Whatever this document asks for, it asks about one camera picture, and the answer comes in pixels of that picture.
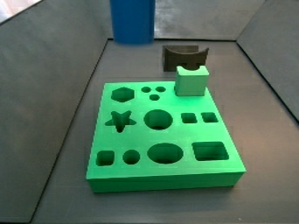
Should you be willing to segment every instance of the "square hole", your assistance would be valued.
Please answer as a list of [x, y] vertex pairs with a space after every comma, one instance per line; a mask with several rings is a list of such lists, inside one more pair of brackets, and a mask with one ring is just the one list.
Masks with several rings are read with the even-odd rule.
[[200, 113], [200, 115], [201, 115], [201, 119], [205, 123], [216, 123], [219, 121], [217, 117], [211, 112]]
[[181, 113], [181, 122], [183, 123], [196, 123], [196, 115], [193, 113]]
[[97, 166], [112, 165], [114, 162], [114, 152], [112, 150], [101, 150], [97, 153]]
[[201, 142], [192, 145], [193, 156], [199, 161], [227, 160], [229, 155], [223, 142]]

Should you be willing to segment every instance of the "blue object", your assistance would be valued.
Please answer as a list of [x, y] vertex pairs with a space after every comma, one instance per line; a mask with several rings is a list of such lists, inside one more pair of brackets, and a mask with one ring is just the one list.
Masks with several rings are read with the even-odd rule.
[[114, 41], [140, 45], [154, 39], [154, 0], [109, 0]]

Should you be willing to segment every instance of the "gray floor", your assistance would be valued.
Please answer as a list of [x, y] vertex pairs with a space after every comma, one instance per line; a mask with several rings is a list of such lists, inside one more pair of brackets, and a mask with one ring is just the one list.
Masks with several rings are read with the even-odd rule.
[[[209, 47], [209, 90], [247, 167], [237, 185], [93, 194], [85, 181], [105, 82], [171, 81], [162, 45]], [[299, 221], [299, 128], [232, 42], [109, 42], [88, 85], [33, 223], [205, 223]]]

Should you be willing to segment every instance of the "green foam block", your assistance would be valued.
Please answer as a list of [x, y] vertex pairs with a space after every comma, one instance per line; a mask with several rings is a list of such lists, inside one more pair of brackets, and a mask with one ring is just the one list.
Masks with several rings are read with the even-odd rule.
[[93, 193], [233, 186], [245, 167], [208, 89], [106, 83], [88, 161]]

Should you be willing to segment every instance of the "shape sorter board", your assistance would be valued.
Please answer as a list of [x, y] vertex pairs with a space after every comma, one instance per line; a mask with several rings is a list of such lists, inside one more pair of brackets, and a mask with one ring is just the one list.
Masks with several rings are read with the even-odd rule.
[[233, 186], [245, 167], [216, 105], [173, 81], [106, 83], [88, 161], [93, 193]]

